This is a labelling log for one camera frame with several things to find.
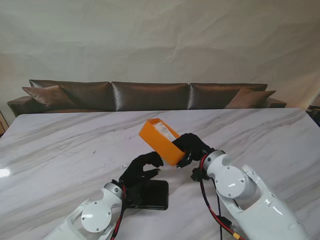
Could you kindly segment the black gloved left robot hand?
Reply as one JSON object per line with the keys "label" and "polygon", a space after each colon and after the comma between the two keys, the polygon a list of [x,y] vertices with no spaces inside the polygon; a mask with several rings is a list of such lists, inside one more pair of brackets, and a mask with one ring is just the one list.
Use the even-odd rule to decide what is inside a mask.
{"label": "black gloved left robot hand", "polygon": [[[144,171],[146,165],[152,165],[154,169]],[[129,189],[158,175],[163,165],[162,158],[155,151],[139,155],[119,177],[118,183]]]}

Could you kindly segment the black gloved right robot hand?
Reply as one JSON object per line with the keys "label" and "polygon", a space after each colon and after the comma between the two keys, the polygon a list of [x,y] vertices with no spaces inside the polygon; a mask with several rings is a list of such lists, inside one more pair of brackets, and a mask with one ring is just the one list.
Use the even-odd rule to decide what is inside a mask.
{"label": "black gloved right robot hand", "polygon": [[213,147],[206,145],[193,133],[184,133],[172,143],[184,152],[184,156],[176,165],[177,168],[183,168],[192,161],[200,161],[204,155],[209,155],[215,151]]}

